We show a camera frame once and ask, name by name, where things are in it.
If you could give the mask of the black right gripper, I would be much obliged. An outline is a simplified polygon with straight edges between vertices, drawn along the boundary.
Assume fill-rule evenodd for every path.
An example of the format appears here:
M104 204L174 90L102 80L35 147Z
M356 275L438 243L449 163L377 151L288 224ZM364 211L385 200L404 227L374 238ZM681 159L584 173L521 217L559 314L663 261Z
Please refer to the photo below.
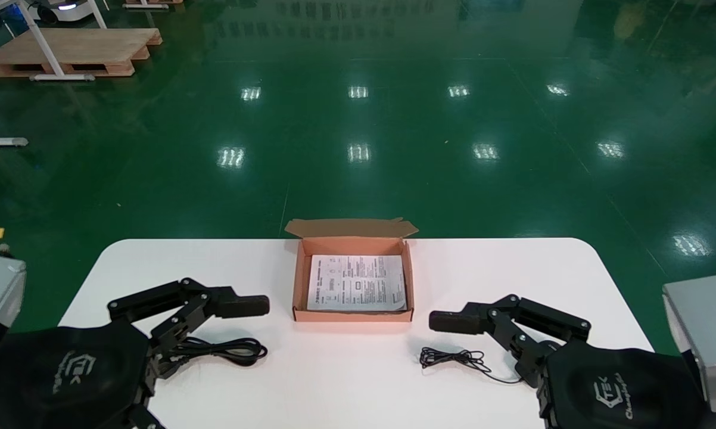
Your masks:
M706 410L679 357L589 344L546 359L537 398L547 428L696 428Z

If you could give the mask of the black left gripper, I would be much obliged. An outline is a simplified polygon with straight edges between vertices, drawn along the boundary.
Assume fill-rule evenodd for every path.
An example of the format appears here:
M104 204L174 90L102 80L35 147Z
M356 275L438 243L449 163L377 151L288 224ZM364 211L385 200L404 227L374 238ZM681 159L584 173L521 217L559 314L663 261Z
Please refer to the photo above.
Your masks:
M165 428L148 410L153 358L148 337L124 322L7 334L0 428Z

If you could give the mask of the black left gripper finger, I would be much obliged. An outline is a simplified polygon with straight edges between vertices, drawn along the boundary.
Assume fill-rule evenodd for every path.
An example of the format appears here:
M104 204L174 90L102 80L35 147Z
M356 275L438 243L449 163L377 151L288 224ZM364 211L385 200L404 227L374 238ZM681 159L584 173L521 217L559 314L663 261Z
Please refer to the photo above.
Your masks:
M195 358L214 356L241 367L254 366L268 348L255 338L239 338L212 344L191 336L211 318L236 319L267 315L270 299L265 295L239 296L231 286L208 287L184 278L140 291L108 304L112 322L132 324L175 309L150 334L150 347L159 378L172 377Z

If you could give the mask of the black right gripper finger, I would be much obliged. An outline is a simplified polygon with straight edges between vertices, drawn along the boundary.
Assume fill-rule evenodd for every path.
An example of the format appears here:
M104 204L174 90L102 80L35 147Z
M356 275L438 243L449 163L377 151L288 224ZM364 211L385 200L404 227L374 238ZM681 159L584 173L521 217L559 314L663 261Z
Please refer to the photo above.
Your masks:
M589 339L592 324L536 301L508 295L494 303L468 302L460 312L433 310L429 328L443 333L488 334L516 360L515 384L535 388L548 356L566 343Z

